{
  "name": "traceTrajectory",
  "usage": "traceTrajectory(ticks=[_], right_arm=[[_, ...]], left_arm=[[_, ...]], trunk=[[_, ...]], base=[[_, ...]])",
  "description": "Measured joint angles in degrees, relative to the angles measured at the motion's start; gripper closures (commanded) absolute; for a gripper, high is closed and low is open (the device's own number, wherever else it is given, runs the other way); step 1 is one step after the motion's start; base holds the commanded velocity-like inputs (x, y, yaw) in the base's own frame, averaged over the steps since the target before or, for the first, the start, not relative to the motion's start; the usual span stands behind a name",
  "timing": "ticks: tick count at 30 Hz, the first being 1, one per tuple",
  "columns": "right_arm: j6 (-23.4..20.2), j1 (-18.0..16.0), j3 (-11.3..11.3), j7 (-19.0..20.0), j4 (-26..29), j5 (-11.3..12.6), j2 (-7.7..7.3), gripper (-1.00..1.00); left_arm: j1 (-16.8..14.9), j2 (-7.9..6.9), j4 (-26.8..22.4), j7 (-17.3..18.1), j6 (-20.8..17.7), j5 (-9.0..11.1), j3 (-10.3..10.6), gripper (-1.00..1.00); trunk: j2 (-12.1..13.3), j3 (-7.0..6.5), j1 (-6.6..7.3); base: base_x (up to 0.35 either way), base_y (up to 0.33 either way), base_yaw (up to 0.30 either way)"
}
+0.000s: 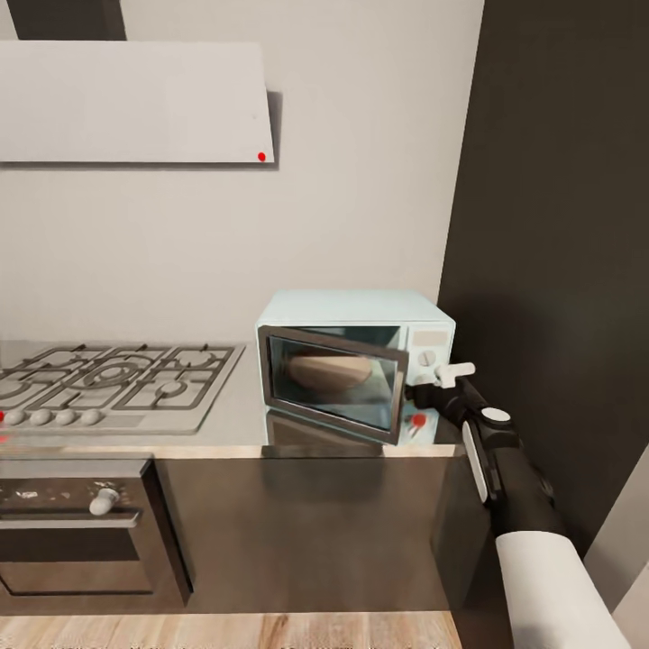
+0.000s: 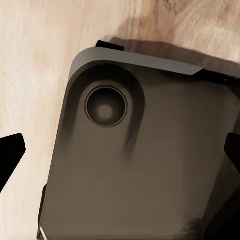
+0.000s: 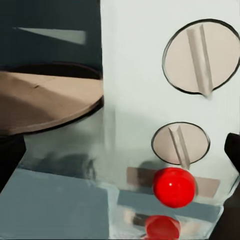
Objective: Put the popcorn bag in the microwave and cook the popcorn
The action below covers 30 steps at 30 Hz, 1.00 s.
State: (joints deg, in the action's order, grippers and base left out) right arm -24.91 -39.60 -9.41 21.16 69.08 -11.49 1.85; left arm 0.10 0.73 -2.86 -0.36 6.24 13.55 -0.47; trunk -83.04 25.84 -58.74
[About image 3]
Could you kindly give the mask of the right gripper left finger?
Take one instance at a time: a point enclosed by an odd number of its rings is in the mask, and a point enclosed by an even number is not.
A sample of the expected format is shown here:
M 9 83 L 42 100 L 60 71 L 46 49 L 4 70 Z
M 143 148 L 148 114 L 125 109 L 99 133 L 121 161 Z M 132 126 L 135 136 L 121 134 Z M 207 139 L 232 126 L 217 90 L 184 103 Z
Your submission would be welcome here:
M 0 193 L 25 153 L 26 145 L 21 133 L 0 138 Z

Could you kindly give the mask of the microwave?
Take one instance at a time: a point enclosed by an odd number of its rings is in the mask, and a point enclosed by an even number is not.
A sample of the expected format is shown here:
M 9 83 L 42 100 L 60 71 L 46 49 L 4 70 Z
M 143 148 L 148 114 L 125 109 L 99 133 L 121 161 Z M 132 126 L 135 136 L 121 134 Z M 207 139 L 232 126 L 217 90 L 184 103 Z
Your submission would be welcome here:
M 0 139 L 16 166 L 178 209 L 240 182 L 240 0 L 0 0 Z

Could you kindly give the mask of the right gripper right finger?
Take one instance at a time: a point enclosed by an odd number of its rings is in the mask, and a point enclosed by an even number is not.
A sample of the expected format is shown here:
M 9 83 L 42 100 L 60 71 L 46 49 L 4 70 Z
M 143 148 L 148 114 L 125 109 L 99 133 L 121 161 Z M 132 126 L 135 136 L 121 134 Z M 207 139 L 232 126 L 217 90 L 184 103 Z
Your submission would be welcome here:
M 224 151 L 240 173 L 240 135 L 228 133 L 225 140 Z

